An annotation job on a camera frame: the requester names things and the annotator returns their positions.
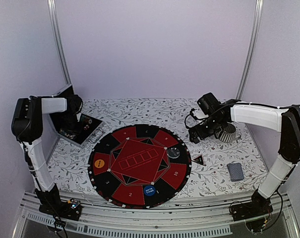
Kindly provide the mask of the clear dealer button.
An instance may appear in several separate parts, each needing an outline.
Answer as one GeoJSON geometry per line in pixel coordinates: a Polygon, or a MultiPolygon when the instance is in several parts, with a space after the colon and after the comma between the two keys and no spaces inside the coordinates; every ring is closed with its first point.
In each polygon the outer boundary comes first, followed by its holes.
{"type": "Polygon", "coordinates": [[[181,152],[177,147],[170,147],[167,149],[167,155],[170,159],[177,159],[180,157],[181,152]]]}

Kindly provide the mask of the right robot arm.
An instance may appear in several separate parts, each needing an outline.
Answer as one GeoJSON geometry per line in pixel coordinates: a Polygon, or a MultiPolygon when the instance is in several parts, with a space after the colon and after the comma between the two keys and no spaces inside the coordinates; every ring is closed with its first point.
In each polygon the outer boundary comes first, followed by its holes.
{"type": "Polygon", "coordinates": [[[189,112],[197,121],[187,127],[191,142],[198,143],[230,123],[244,123],[262,156],[271,156],[266,160],[269,172],[247,206],[251,216],[258,216],[300,161],[300,104],[279,107],[238,99],[221,102],[213,93],[203,95],[197,104],[198,108],[189,112]]]}

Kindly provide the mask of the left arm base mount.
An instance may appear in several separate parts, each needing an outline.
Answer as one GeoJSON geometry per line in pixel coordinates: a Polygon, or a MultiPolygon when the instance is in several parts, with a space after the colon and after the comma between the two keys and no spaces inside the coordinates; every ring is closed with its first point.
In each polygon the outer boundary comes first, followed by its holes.
{"type": "Polygon", "coordinates": [[[61,201],[59,198],[51,198],[48,195],[41,200],[39,207],[40,212],[52,215],[55,219],[65,218],[74,221],[79,221],[81,210],[81,205],[73,208],[72,203],[61,201]]]}

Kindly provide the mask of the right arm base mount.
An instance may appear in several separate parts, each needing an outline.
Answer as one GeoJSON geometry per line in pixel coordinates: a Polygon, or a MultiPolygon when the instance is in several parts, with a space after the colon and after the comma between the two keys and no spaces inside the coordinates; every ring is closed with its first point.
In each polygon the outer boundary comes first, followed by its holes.
{"type": "Polygon", "coordinates": [[[273,211],[269,199],[252,198],[248,203],[238,203],[229,206],[229,212],[234,221],[254,218],[257,216],[269,214],[273,211]]]}

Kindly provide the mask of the blue small blind button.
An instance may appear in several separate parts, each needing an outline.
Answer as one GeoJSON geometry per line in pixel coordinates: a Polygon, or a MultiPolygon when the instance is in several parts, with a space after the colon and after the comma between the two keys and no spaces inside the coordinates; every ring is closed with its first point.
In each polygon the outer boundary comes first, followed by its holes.
{"type": "Polygon", "coordinates": [[[143,188],[143,193],[145,196],[153,196],[156,193],[156,189],[153,185],[146,185],[143,188]]]}

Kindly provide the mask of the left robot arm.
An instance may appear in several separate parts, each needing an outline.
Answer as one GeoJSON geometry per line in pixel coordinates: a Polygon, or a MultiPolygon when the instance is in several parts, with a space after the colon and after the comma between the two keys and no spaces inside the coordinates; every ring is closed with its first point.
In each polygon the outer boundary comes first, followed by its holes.
{"type": "Polygon", "coordinates": [[[62,121],[62,129],[71,136],[77,136],[82,127],[79,122],[81,108],[82,99],[78,95],[65,98],[31,96],[18,99],[14,111],[12,133],[24,151],[38,198],[54,215],[61,215],[65,205],[48,172],[43,153],[43,114],[61,113],[58,118],[62,121]]]}

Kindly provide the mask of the orange big blind button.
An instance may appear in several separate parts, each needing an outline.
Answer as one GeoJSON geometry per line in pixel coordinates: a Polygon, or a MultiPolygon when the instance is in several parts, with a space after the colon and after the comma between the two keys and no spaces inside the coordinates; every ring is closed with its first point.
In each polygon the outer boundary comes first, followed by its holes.
{"type": "Polygon", "coordinates": [[[98,169],[102,168],[105,165],[105,161],[102,159],[98,159],[94,162],[94,166],[98,169]]]}

